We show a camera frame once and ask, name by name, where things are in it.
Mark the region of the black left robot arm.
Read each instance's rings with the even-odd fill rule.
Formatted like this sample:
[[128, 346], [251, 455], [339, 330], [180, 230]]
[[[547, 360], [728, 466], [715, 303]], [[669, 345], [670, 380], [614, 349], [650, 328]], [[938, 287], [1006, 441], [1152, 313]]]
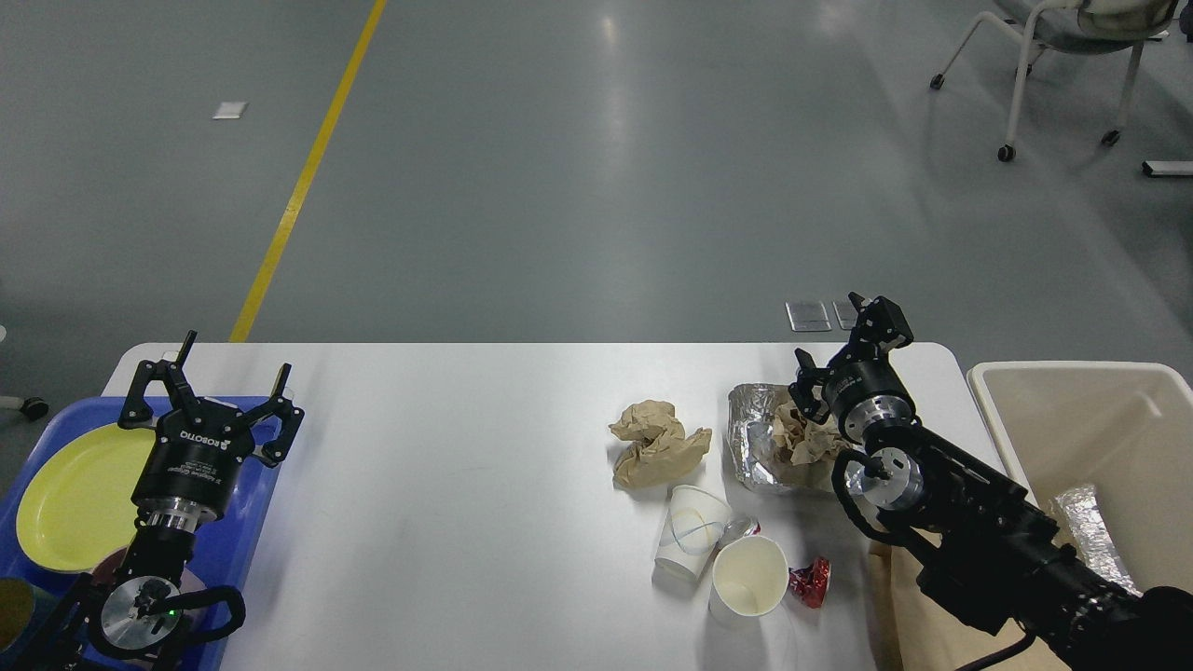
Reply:
[[[107, 578], [84, 572], [47, 618], [30, 618], [7, 670], [111, 670], [116, 661], [179, 667], [188, 650], [229, 638], [246, 621], [231, 583], [187, 590], [183, 577], [202, 527], [225, 518], [247, 461], [274, 468], [288, 458], [304, 411], [288, 398], [284, 363], [261, 404], [243, 410], [196, 394], [185, 362], [188, 332], [169, 361], [141, 361], [117, 417], [153, 443], [132, 485], [132, 538]], [[87, 650], [103, 657], [86, 658]]]

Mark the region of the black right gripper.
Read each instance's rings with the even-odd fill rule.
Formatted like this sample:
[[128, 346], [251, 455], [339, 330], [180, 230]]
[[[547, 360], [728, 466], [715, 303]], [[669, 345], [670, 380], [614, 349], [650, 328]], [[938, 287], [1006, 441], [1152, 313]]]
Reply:
[[891, 363], [894, 349], [915, 343], [911, 325], [898, 303], [885, 296], [847, 295], [857, 322], [843, 351], [818, 367], [806, 349], [795, 349], [797, 371], [789, 384], [801, 415], [810, 423], [834, 423], [843, 439], [864, 445], [869, 429], [882, 423], [916, 423], [911, 393]]

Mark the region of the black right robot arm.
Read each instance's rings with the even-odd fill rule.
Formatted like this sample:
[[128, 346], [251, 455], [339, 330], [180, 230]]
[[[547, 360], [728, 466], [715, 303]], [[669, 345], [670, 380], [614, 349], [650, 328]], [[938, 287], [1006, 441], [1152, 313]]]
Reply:
[[796, 349], [789, 384], [806, 420], [835, 423], [849, 443], [832, 463], [832, 492], [866, 538], [920, 561], [921, 595], [963, 624], [1019, 642], [970, 664], [1006, 661], [1043, 641], [1073, 670], [1188, 670], [1189, 592], [1131, 595], [1099, 575], [1027, 491], [922, 424], [889, 356], [908, 347], [900, 304], [849, 293], [849, 338], [821, 367]]

